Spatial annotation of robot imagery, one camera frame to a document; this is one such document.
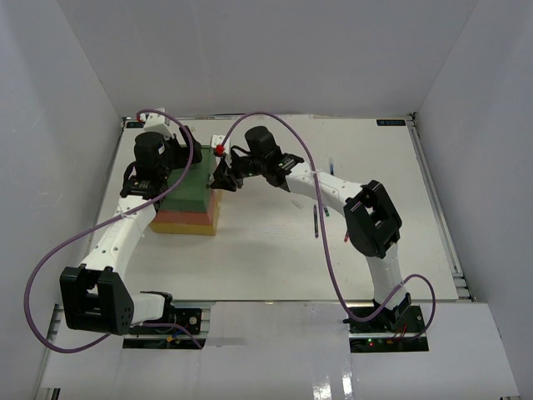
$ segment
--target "wall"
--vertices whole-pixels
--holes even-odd
[[[420,134],[471,291],[533,398],[533,4],[481,0],[420,110]]]
[[[91,225],[120,120],[55,0],[0,2],[0,397],[32,398],[44,347],[22,311],[37,261]],[[58,277],[80,242],[37,277],[32,310],[46,334]]]
[[[477,0],[59,0],[122,116],[417,110]]]

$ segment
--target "black label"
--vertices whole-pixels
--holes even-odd
[[[144,122],[130,121],[126,122],[126,128],[142,128],[144,127]]]
[[[404,127],[406,121],[404,119],[377,119],[378,127]]]

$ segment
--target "marker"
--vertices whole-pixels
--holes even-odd
[[[335,168],[333,168],[333,157],[330,157],[330,175],[335,176]]]
[[[315,218],[315,238],[318,238],[318,208],[313,205],[313,217]]]

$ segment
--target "cable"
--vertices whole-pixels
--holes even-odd
[[[248,117],[251,117],[253,115],[266,115],[266,116],[268,116],[270,118],[275,119],[281,125],[283,125],[285,128],[287,128],[289,130],[289,132],[291,132],[292,135],[294,135],[296,140],[301,144],[301,146],[303,147],[304,151],[306,152],[307,158],[309,158],[309,164],[311,166],[311,170],[312,171],[316,171],[315,160],[313,159],[313,156],[311,155],[311,151],[309,150],[309,148],[307,147],[307,145],[305,144],[305,142],[303,141],[301,136],[298,135],[298,133],[296,133],[296,131],[288,123],[283,121],[277,115],[274,115],[274,114],[272,114],[270,112],[261,112],[261,111],[250,112],[248,114],[244,114],[244,115],[240,116],[233,123],[233,125],[230,127],[229,131],[227,131],[227,134],[224,137],[224,140],[222,140],[222,146],[224,146],[224,144],[226,144],[227,139],[229,139],[229,137],[232,135],[232,133],[235,130],[235,128],[237,127],[237,125],[239,123],[241,123],[242,120],[244,120],[244,119],[246,119]],[[322,202],[322,195],[321,195],[321,190],[320,190],[320,183],[318,182],[318,175],[316,173],[314,173],[313,177],[315,179],[316,200],[318,201],[318,208],[322,210],[324,208],[324,203]],[[396,294],[396,292],[398,292],[398,290],[400,290],[412,278],[419,278],[419,279],[422,279],[424,282],[427,283],[427,286],[429,287],[429,289],[431,291],[431,302],[432,302],[432,306],[433,306],[432,309],[431,309],[431,316],[430,316],[430,319],[428,320],[428,323],[426,324],[426,326],[417,335],[415,335],[414,337],[411,337],[411,339],[416,339],[416,338],[420,337],[427,330],[427,328],[431,325],[431,323],[433,321],[433,317],[435,316],[436,295],[435,295],[435,290],[433,289],[433,286],[431,285],[430,281],[427,280],[427,278],[423,277],[422,275],[420,275],[418,273],[413,273],[412,275],[409,275],[408,277],[406,277],[406,279],[404,279],[404,281],[401,284],[397,285],[394,289],[392,289],[392,292],[385,298],[383,303],[372,314],[370,314],[368,317],[358,317],[358,316],[356,316],[350,310],[348,305],[346,304],[346,301],[344,300],[344,297],[342,296],[341,289],[339,288],[339,285],[338,285],[338,283],[336,281],[335,273],[333,272],[333,266],[331,265],[330,249],[329,249],[328,244],[327,244],[326,225],[324,223],[324,213],[323,212],[319,212],[318,215],[320,217],[320,228],[321,228],[322,244],[323,244],[323,247],[324,247],[324,255],[326,257],[327,270],[328,270],[328,272],[330,274],[331,283],[333,284],[333,288],[335,289],[336,296],[339,299],[339,302],[341,303],[342,307],[344,308],[344,311],[346,311],[346,314],[348,314],[348,317],[350,317],[351,319],[353,319],[355,321],[358,321],[359,323],[367,323],[367,322],[371,321],[372,319],[374,319],[383,310],[385,305],[387,305],[390,302],[390,300]]]
[[[194,338],[194,336],[192,336],[192,334],[187,331],[184,327],[182,327],[181,325],[177,325],[176,323],[151,323],[151,322],[141,322],[139,325],[143,326],[143,327],[149,327],[149,328],[175,328],[175,329],[179,329],[180,331],[182,331],[183,333],[185,333],[188,337],[191,338],[192,342],[197,346],[197,348],[199,348],[200,350],[202,350],[202,345]]]
[[[191,164],[192,164],[194,142],[192,140],[191,134],[189,133],[189,130],[185,129],[185,126],[181,122],[179,122],[177,119],[175,119],[173,116],[167,114],[166,112],[159,111],[159,110],[152,109],[152,108],[145,108],[145,109],[137,112],[137,118],[139,118],[141,116],[141,114],[143,114],[143,113],[154,113],[154,114],[162,115],[163,117],[166,117],[166,118],[170,119],[175,124],[177,124],[180,128],[182,128],[183,131],[185,132],[186,136],[187,136],[187,141],[188,141],[188,145],[189,145],[189,158],[187,159],[187,164],[185,165],[185,168],[183,169],[182,175],[179,177],[179,179],[176,181],[176,183],[174,183],[165,192],[161,193],[159,196],[153,198],[152,200],[149,200],[149,201],[141,204],[140,206],[137,206],[135,208],[132,208],[131,210],[126,211],[124,213],[124,215],[130,215],[130,214],[136,213],[137,211],[143,209],[144,207],[148,207],[149,205],[162,200],[168,193],[170,193],[172,190],[177,188],[177,186],[180,183],[182,183],[183,179],[187,175],[187,173],[189,171],[189,168],[191,167]],[[101,222],[98,225],[95,225],[94,227],[90,227],[89,229],[86,229],[85,231],[82,231],[79,234],[70,237],[69,239],[65,240],[61,244],[58,244],[55,248],[50,250],[41,259],[41,261],[39,261],[37,263],[37,265],[33,269],[32,273],[30,274],[30,277],[28,278],[27,283],[26,283],[26,288],[24,289],[24,316],[26,317],[27,324],[30,327],[30,329],[32,330],[32,332],[35,335],[35,337],[37,338],[37,340],[39,342],[41,342],[45,347],[49,348],[50,350],[53,350],[54,352],[57,352],[57,353],[63,353],[63,354],[79,353],[79,352],[82,352],[83,350],[86,350],[88,348],[91,348],[92,346],[95,346],[95,345],[99,344],[102,340],[107,338],[109,335],[108,334],[107,335],[103,335],[103,336],[99,337],[97,340],[95,340],[94,342],[90,342],[89,344],[86,344],[85,346],[75,347],[75,348],[62,348],[62,347],[58,347],[58,346],[50,343],[39,332],[39,330],[37,329],[37,326],[35,325],[35,322],[33,321],[32,312],[30,310],[30,293],[32,291],[32,285],[33,285],[33,281],[35,281],[35,277],[37,276],[38,272],[41,270],[41,268],[44,265],[44,263],[46,261],[48,261],[48,259],[51,256],[53,256],[55,253],[57,253],[59,250],[61,250],[62,248],[68,246],[69,244],[71,244],[73,242],[76,242],[78,239],[83,238],[84,236],[87,236],[89,233],[93,233],[93,232],[97,231],[100,228],[106,227],[107,225],[109,225],[111,223],[114,223],[114,222],[118,221],[121,218],[122,218],[122,215],[117,215],[116,217],[113,217],[113,218],[110,218],[110,219],[108,219],[108,220],[106,220],[104,222]]]

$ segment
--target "white panel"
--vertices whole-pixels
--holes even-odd
[[[376,120],[286,117],[308,143],[316,165],[353,182],[382,182],[402,218],[399,259],[403,276],[426,275],[437,297],[457,298],[450,266],[427,197],[421,171],[406,127],[378,127]],[[201,143],[224,134],[232,120],[186,121]],[[270,118],[245,120],[232,143],[246,146],[244,132],[267,126],[284,152],[303,155],[300,144]],[[135,136],[122,135],[100,221],[111,217],[122,188],[122,176],[134,160]],[[291,201],[297,200],[303,208]],[[243,189],[225,192],[215,237],[156,234],[147,229],[126,272],[131,293],[170,292],[187,300],[334,300],[321,239],[314,236],[313,201],[273,188],[262,177],[249,178]],[[350,243],[344,216],[331,210],[326,229],[333,266],[342,292],[353,300],[373,296],[366,259]],[[430,298],[427,286],[413,279],[413,298]]]
[[[44,347],[22,291],[37,261],[92,224],[119,134],[117,114],[55,0],[0,3],[0,388],[32,398]],[[32,310],[46,335],[59,273],[83,243],[37,277]]]
[[[491,307],[524,398],[533,398],[532,55],[531,2],[479,2],[420,112],[466,280]]]
[[[427,318],[431,306],[422,308]],[[103,342],[76,359],[52,355],[43,384],[62,388],[62,400],[496,400],[518,394],[485,304],[439,304],[429,352],[350,354],[342,319],[338,304],[219,302],[201,351],[125,349],[118,357],[118,343]],[[243,344],[209,345],[235,338]]]
[[[131,115],[418,110],[476,0],[59,0]]]

